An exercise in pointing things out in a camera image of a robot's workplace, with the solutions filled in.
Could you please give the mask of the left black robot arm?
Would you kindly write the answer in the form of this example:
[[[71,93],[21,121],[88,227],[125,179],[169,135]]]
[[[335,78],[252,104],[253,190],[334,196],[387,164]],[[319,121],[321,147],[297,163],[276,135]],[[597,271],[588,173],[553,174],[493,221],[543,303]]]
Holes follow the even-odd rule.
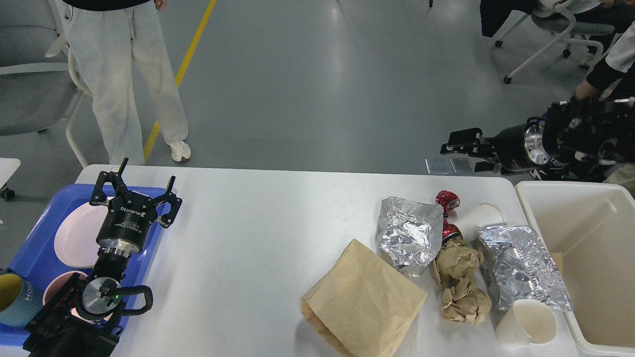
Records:
[[[97,260],[86,280],[73,274],[26,325],[22,347],[32,357],[109,357],[120,341],[121,318],[153,306],[150,287],[123,285],[125,271],[145,250],[153,224],[172,225],[182,200],[173,192],[175,176],[156,197],[130,190],[123,180],[127,162],[98,175],[88,202],[107,208],[96,237]]]

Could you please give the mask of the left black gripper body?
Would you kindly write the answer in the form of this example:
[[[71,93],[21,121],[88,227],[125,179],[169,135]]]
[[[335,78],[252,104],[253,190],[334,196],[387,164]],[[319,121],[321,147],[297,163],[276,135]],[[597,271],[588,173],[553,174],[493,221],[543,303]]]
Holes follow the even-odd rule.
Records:
[[[96,238],[104,252],[129,258],[143,251],[150,228],[157,219],[152,199],[113,197],[107,203],[107,210]]]

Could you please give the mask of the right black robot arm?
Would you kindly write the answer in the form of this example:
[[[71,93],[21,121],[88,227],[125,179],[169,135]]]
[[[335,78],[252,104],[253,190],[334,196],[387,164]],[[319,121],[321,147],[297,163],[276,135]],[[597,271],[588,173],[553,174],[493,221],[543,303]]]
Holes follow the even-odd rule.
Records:
[[[474,172],[600,182],[611,167],[634,162],[634,98],[555,102],[543,116],[495,136],[480,128],[453,131],[440,153],[478,158]]]

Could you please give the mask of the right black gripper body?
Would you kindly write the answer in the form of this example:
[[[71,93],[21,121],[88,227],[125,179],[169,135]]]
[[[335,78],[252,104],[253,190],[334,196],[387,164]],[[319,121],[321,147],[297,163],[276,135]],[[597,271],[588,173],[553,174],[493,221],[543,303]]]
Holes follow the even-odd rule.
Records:
[[[543,144],[543,134],[543,125],[526,123],[490,137],[497,170],[501,174],[516,174],[547,165],[552,156]]]

